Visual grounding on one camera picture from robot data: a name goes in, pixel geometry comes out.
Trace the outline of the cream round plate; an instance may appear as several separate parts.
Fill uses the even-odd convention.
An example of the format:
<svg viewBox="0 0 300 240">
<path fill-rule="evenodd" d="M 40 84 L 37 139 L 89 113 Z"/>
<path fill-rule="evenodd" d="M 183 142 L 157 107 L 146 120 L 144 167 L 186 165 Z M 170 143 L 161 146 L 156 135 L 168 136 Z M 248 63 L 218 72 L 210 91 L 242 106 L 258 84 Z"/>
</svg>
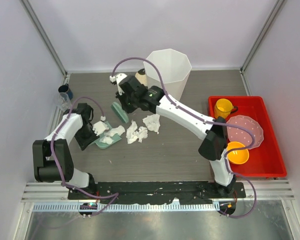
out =
<svg viewBox="0 0 300 240">
<path fill-rule="evenodd" d="M 147 75 L 146 75 L 146 71 L 144 68 L 138 70 L 135 73 L 135 77 L 136 79 L 144 86 L 148 86 L 148 81 L 147 81 Z"/>
</svg>

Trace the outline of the paper scrap narrow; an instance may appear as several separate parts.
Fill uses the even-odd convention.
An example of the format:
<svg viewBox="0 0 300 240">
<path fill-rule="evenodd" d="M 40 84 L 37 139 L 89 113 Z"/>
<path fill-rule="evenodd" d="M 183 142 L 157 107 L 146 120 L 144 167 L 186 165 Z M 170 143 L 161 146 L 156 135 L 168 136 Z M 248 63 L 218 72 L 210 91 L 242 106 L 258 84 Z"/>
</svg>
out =
<svg viewBox="0 0 300 240">
<path fill-rule="evenodd" d="M 111 145 L 113 142 L 114 142 L 114 140 L 110 136 L 107 136 L 107 135 L 100 139 L 100 143 L 106 144 L 106 145 Z"/>
</svg>

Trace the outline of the green hand brush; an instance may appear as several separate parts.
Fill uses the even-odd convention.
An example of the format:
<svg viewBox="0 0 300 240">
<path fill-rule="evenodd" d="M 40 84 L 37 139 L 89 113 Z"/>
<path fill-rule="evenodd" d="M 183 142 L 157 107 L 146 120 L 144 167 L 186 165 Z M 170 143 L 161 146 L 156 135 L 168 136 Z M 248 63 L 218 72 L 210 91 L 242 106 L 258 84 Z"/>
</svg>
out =
<svg viewBox="0 0 300 240">
<path fill-rule="evenodd" d="M 129 122 L 129 117 L 127 113 L 122 109 L 119 103 L 113 102 L 111 104 L 111 109 L 122 123 L 127 124 Z"/>
</svg>

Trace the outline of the green plastic dustpan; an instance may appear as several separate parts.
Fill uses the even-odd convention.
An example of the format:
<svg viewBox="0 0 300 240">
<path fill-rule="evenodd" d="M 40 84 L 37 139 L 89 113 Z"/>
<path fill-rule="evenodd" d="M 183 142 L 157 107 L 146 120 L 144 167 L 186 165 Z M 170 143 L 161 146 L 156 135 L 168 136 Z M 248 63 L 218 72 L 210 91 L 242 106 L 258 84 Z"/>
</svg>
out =
<svg viewBox="0 0 300 240">
<path fill-rule="evenodd" d="M 96 145 L 102 150 L 116 144 L 122 139 L 117 133 L 113 133 L 112 136 L 108 134 L 108 132 L 112 129 L 108 121 L 99 121 L 95 123 L 93 127 L 98 134 L 98 139 L 95 140 L 92 144 Z"/>
</svg>

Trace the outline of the paper scrap top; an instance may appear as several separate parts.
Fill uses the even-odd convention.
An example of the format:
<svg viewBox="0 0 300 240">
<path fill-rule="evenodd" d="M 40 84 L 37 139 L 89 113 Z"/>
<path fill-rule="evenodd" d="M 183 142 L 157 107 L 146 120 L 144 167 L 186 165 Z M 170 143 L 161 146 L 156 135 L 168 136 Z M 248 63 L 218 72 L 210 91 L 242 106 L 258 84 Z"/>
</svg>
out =
<svg viewBox="0 0 300 240">
<path fill-rule="evenodd" d="M 114 137 L 115 135 L 121 136 L 125 132 L 125 128 L 122 125 L 112 128 L 109 131 L 105 132 L 105 136 Z"/>
</svg>

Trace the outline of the paper scrap large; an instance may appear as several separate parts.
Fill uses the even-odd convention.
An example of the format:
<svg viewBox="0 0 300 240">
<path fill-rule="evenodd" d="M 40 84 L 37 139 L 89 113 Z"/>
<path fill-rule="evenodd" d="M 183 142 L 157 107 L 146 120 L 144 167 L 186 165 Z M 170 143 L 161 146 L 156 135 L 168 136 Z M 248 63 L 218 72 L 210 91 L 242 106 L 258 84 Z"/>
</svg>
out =
<svg viewBox="0 0 300 240">
<path fill-rule="evenodd" d="M 152 114 L 142 119 L 142 122 L 145 124 L 149 131 L 159 134 L 160 129 L 160 115 Z"/>
</svg>

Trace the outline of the paper scrap small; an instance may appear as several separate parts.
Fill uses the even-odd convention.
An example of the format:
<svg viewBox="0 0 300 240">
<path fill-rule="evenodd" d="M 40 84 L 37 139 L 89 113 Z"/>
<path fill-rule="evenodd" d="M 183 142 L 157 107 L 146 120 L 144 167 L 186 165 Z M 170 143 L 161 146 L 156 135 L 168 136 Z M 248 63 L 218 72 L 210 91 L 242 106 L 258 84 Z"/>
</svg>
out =
<svg viewBox="0 0 300 240">
<path fill-rule="evenodd" d="M 138 142 L 142 143 L 144 139 L 148 137 L 148 128 L 144 126 L 140 126 L 137 132 Z"/>
</svg>

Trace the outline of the white plastic trash bin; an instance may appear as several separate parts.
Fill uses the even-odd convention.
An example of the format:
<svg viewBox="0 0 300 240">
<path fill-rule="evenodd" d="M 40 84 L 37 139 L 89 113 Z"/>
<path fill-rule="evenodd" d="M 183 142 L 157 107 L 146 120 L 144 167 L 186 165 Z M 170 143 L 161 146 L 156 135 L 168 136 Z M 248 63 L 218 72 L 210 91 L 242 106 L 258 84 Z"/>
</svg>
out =
<svg viewBox="0 0 300 240">
<path fill-rule="evenodd" d="M 192 70 L 188 56 L 168 48 L 155 50 L 146 59 L 158 68 L 167 93 L 179 101 Z"/>
</svg>

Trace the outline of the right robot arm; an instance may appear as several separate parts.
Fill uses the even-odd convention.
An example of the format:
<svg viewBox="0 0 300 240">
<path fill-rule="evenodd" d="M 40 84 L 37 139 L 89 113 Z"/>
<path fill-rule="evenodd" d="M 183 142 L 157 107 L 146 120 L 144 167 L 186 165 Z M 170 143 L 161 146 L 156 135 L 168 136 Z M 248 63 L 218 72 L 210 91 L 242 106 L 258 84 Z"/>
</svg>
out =
<svg viewBox="0 0 300 240">
<path fill-rule="evenodd" d="M 115 97 L 130 114 L 136 109 L 166 117 L 188 129 L 201 141 L 199 154 L 210 162 L 216 193 L 223 198 L 234 192 L 236 176 L 230 170 L 227 150 L 227 128 L 221 117 L 213 119 L 201 114 L 167 94 L 158 86 L 147 87 L 133 75 L 119 73 L 110 81 L 117 86 Z"/>
</svg>

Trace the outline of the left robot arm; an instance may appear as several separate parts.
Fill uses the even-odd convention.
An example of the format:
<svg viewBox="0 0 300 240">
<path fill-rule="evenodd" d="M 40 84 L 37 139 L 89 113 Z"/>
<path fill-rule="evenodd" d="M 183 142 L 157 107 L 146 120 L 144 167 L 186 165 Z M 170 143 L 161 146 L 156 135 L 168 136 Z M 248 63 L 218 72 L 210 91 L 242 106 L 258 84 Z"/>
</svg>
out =
<svg viewBox="0 0 300 240">
<path fill-rule="evenodd" d="M 34 178 L 38 182 L 61 181 L 69 189 L 79 188 L 79 194 L 90 200 L 97 192 L 97 185 L 90 173 L 77 170 L 74 166 L 69 143 L 75 139 L 83 151 L 99 137 L 91 121 L 93 108 L 79 103 L 71 114 L 67 110 L 62 122 L 45 139 L 35 140 L 32 145 Z"/>
</svg>

